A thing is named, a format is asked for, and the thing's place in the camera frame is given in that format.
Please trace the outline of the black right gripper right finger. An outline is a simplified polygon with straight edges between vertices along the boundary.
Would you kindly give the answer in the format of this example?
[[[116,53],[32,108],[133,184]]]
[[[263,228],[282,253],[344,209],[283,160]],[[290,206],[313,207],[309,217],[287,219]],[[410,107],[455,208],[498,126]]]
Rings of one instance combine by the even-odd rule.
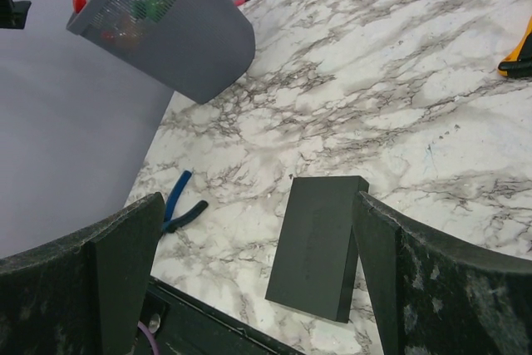
[[[531,262],[470,244],[367,193],[353,233],[385,354],[529,354]]]

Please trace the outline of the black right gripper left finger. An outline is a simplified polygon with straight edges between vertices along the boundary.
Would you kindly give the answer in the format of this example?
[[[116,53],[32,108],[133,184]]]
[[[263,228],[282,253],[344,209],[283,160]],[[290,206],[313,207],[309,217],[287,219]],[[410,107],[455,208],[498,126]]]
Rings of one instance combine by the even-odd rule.
[[[165,213],[159,193],[1,260],[3,354],[127,354]]]

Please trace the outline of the green plastic bottle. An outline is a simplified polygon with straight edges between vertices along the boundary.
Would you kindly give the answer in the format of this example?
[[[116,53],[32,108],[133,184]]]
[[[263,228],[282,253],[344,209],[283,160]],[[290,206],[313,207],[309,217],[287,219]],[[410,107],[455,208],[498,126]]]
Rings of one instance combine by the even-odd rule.
[[[170,10],[174,0],[134,0],[131,15],[136,19],[159,22]]]

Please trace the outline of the red label bottle red cap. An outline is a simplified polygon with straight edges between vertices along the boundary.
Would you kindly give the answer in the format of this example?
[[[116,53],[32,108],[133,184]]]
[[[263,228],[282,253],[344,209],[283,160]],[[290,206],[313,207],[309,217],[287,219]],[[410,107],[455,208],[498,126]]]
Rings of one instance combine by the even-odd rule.
[[[72,0],[73,11],[78,14],[87,5],[88,0]]]

